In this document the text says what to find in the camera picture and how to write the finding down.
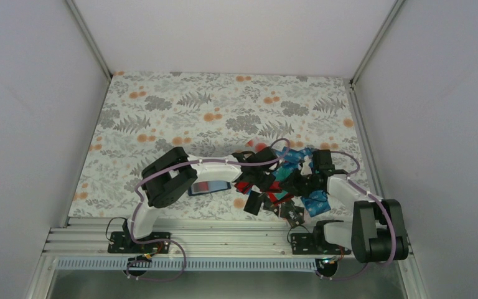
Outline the dark blue card holder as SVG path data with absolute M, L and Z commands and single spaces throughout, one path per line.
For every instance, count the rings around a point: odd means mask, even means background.
M 229 189 L 231 184 L 226 181 L 203 181 L 191 185 L 187 192 L 189 196 L 200 196 Z

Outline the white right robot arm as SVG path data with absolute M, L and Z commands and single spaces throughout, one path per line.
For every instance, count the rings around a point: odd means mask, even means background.
M 403 212 L 395 199 L 378 196 L 353 182 L 344 171 L 303 176 L 293 172 L 280 186 L 294 196 L 324 191 L 352 209 L 350 221 L 319 221 L 308 234 L 291 234 L 296 255 L 335 255 L 347 249 L 361 263 L 404 260 L 410 253 Z

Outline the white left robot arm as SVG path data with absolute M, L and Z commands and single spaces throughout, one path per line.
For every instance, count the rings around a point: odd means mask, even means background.
M 270 147 L 249 156 L 233 153 L 221 158 L 189 155 L 182 147 L 171 149 L 142 171 L 143 179 L 134 189 L 140 202 L 128 220 L 124 245 L 132 252 L 144 250 L 159 210 L 177 202 L 193 184 L 239 182 L 266 190 L 275 181 L 272 172 L 282 159 Z

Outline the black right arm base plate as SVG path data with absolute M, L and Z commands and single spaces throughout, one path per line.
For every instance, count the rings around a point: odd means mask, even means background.
M 330 244 L 312 233 L 292 233 L 288 238 L 294 255 L 350 255 L 351 250 L 339 245 Z

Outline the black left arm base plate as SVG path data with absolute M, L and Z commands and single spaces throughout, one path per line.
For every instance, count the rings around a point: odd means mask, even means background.
M 137 244 L 128 233 L 112 232 L 107 252 L 110 254 L 167 254 L 170 237 L 170 232 L 153 232 L 140 240 L 144 244 Z

